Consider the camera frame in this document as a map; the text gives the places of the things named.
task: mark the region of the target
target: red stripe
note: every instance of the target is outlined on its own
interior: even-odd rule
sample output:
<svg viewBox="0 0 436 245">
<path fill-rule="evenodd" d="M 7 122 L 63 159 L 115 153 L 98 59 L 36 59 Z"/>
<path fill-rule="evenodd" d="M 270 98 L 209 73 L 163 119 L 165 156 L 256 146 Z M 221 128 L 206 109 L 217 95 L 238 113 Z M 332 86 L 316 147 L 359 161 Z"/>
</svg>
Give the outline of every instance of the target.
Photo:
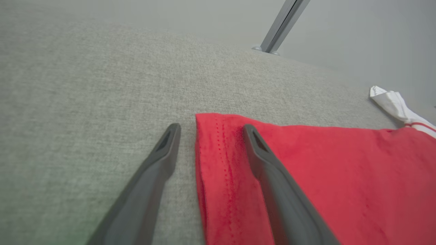
<svg viewBox="0 0 436 245">
<path fill-rule="evenodd" d="M 421 123 L 421 122 L 406 123 L 405 125 L 406 125 L 406 126 L 409 126 L 409 127 L 411 127 L 411 126 L 413 126 L 413 125 L 420 125 L 420 126 L 424 126 L 424 127 L 428 128 L 428 129 L 431 129 L 431 130 L 433 130 L 434 132 L 436 132 L 436 129 L 430 127 L 429 125 L 426 125 L 426 124 L 424 124 L 424 123 Z"/>
</svg>

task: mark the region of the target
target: white cloth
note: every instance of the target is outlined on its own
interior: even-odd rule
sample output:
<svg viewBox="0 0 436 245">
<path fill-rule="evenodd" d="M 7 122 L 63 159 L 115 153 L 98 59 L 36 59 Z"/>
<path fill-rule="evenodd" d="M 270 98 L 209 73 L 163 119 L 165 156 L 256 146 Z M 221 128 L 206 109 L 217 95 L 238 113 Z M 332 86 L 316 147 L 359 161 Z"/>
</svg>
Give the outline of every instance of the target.
<svg viewBox="0 0 436 245">
<path fill-rule="evenodd" d="M 399 92 L 386 91 L 378 86 L 372 86 L 369 90 L 369 97 L 389 114 L 403 121 L 406 127 L 412 127 L 436 138 L 436 126 L 407 108 Z"/>
</svg>

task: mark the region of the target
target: gray couch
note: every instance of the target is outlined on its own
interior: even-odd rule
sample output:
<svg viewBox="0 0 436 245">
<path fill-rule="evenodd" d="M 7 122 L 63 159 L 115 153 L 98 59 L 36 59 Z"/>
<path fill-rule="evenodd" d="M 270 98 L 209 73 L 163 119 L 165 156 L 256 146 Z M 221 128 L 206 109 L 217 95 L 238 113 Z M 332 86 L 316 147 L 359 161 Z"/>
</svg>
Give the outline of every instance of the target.
<svg viewBox="0 0 436 245">
<path fill-rule="evenodd" d="M 182 126 L 154 244 L 203 244 L 196 113 L 394 128 L 368 88 L 310 65 L 0 2 L 2 244 L 85 244 L 166 127 Z"/>
</svg>

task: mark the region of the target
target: metal leg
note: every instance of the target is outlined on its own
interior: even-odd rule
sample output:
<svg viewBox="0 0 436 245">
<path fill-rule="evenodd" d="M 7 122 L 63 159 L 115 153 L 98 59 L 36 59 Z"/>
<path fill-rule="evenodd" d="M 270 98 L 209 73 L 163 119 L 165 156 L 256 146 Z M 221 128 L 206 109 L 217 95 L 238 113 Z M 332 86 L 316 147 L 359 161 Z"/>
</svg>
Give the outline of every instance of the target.
<svg viewBox="0 0 436 245">
<path fill-rule="evenodd" d="M 286 0 L 260 47 L 254 47 L 253 49 L 278 55 L 277 49 L 279 49 L 309 1 Z"/>
</svg>

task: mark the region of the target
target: red fabric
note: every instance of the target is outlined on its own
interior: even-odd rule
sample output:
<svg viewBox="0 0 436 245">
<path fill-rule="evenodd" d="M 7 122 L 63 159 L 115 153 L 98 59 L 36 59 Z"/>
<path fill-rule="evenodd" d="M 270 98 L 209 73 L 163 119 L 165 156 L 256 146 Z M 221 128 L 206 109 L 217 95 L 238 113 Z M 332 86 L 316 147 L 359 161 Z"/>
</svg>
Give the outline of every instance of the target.
<svg viewBox="0 0 436 245">
<path fill-rule="evenodd" d="M 197 190 L 208 245 L 274 244 L 242 127 L 253 124 L 342 244 L 436 244 L 436 139 L 398 130 L 275 126 L 197 115 Z"/>
</svg>

